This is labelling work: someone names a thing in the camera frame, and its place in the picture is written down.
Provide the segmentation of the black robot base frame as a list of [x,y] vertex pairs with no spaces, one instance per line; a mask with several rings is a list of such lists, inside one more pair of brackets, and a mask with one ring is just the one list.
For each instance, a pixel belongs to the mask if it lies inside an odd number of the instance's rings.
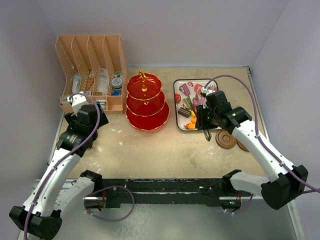
[[81,177],[94,182],[94,191],[101,190],[105,207],[119,208],[122,204],[205,205],[238,209],[240,197],[249,197],[245,191],[234,190],[226,178],[103,178],[101,174],[86,170]]

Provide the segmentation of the white strawberry enamel tray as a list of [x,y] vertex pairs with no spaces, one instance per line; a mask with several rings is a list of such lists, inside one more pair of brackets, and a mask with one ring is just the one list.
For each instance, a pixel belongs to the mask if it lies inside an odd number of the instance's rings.
[[209,80],[209,78],[192,78],[174,81],[176,125],[181,131],[197,131],[195,111],[197,106],[204,104],[205,98],[201,96],[201,90]]

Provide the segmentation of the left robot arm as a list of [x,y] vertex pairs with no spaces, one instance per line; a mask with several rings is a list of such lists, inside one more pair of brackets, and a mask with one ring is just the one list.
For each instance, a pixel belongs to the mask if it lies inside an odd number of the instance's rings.
[[75,201],[103,191],[102,176],[90,170],[81,173],[69,189],[62,188],[86,150],[92,148],[98,129],[108,124],[104,110],[98,102],[83,104],[64,117],[67,129],[60,134],[44,175],[23,205],[13,206],[9,212],[23,240],[52,240]]

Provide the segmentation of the pink heart cake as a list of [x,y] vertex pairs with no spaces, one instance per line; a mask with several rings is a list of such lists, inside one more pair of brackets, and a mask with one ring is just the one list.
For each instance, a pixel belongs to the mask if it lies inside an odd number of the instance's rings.
[[201,85],[201,84],[199,84],[199,83],[197,83],[195,86],[194,86],[194,92],[196,93],[196,94],[201,94],[201,92],[202,92],[202,88],[203,88],[204,86],[203,85]]

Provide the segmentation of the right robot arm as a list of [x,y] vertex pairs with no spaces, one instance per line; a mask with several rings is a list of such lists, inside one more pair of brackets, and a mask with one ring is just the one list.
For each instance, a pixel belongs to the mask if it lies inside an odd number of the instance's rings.
[[252,154],[266,176],[234,170],[225,175],[222,190],[228,196],[245,191],[261,196],[272,209],[278,210],[300,196],[308,170],[285,158],[258,130],[258,125],[243,108],[232,108],[223,91],[201,89],[204,104],[197,106],[196,128],[209,131],[219,127],[227,131]]

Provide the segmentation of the metal serving tongs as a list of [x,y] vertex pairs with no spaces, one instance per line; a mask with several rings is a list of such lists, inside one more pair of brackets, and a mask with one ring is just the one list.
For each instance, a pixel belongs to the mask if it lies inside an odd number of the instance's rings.
[[205,136],[205,139],[206,139],[208,142],[210,142],[211,139],[212,139],[212,134],[210,133],[209,128],[208,128],[208,127],[206,126],[206,124],[204,123],[205,116],[204,116],[204,109],[203,109],[203,107],[200,106],[200,105],[195,106],[195,105],[193,104],[193,101],[191,100],[191,97],[190,97],[190,96],[188,96],[187,99],[188,99],[188,101],[189,101],[189,103],[190,103],[190,106],[192,107],[193,112],[196,114],[196,118],[197,118],[196,124],[195,124],[196,128],[197,128],[198,130],[202,130],[202,131],[203,131],[203,134],[204,134],[204,136]]

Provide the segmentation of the red three-tier cake stand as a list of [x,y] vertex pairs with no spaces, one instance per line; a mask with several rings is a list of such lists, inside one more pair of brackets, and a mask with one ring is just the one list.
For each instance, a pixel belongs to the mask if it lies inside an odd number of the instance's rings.
[[140,71],[130,78],[126,87],[126,118],[132,127],[153,131],[167,122],[170,107],[162,87],[161,80],[151,73]]

